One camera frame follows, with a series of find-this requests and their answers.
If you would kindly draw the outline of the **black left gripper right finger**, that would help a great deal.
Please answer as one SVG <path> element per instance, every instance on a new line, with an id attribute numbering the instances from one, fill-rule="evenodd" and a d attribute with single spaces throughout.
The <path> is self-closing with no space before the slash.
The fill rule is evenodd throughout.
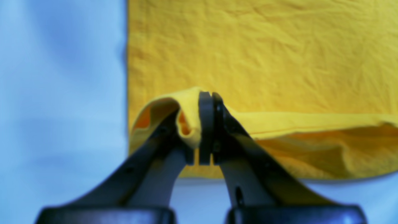
<path id="1" fill-rule="evenodd" d="M 357 205 L 320 196 L 289 174 L 212 95 L 216 163 L 232 204 L 226 224 L 366 224 Z"/>

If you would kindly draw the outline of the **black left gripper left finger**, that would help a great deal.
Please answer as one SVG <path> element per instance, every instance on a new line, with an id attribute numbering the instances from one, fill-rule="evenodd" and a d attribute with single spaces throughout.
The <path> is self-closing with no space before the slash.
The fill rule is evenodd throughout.
<path id="1" fill-rule="evenodd" d="M 175 224 L 169 207 L 178 175 L 194 150 L 178 134 L 177 109 L 104 182 L 61 207 L 44 208 L 37 224 Z"/>

